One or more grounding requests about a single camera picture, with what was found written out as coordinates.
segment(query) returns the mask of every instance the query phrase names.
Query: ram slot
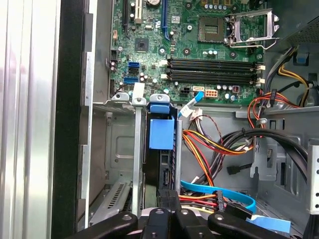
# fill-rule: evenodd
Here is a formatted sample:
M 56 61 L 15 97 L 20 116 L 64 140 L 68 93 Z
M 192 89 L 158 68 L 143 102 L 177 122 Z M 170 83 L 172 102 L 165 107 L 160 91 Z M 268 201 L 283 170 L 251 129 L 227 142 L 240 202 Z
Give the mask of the ram slot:
M 168 78 L 171 81 L 178 81 L 178 82 L 236 84 L 236 85 L 251 85 L 256 81 L 256 75 L 192 72 L 192 71 L 172 71 L 168 75 Z
M 176 70 L 190 71 L 226 71 L 226 72 L 254 72 L 255 65 L 245 62 L 206 61 L 190 59 L 170 59 L 168 67 Z

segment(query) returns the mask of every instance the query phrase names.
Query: blue pcie slot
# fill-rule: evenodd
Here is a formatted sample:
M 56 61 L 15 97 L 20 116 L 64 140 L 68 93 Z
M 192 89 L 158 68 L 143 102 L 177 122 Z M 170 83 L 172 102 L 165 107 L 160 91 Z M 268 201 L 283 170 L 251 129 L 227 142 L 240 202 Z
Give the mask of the blue pcie slot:
M 128 67 L 129 68 L 139 68 L 140 67 L 140 63 L 139 62 L 129 62 L 128 63 Z
M 167 9 L 168 9 L 168 0 L 163 0 L 162 11 L 161 11 L 161 28 L 164 33 L 165 39 L 169 41 L 168 32 L 167 32 Z
M 124 77 L 124 83 L 125 84 L 133 84 L 135 82 L 138 82 L 139 79 L 137 77 Z

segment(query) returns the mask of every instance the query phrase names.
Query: blue drive latch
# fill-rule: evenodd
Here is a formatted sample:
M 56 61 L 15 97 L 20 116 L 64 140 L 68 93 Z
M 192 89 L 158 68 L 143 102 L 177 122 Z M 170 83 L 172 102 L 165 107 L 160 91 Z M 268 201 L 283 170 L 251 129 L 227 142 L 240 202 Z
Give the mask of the blue drive latch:
M 151 119 L 150 149 L 173 150 L 175 119 Z

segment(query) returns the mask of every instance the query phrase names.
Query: blue sata port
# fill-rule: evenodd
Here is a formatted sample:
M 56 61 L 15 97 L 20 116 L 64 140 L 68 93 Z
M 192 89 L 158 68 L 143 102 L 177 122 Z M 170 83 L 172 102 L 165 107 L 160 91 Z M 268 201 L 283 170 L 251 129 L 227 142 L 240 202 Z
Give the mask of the blue sata port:
M 140 67 L 140 63 L 139 62 L 129 62 L 128 63 L 128 67 L 129 68 L 139 68 Z
M 138 82 L 139 79 L 137 77 L 124 77 L 124 83 L 125 84 L 133 84 L 135 82 Z

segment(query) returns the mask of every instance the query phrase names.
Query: cable tie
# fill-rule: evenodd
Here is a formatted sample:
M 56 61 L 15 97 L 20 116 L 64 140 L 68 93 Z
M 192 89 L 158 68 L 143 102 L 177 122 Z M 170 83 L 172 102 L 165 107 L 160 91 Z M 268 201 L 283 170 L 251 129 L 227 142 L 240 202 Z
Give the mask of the cable tie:
M 243 132 L 243 136 L 246 138 L 246 130 L 245 130 L 245 128 L 242 128 L 241 131 Z
M 276 95 L 277 95 L 277 89 L 273 89 L 271 91 L 271 96 L 270 96 L 270 107 L 274 107 Z

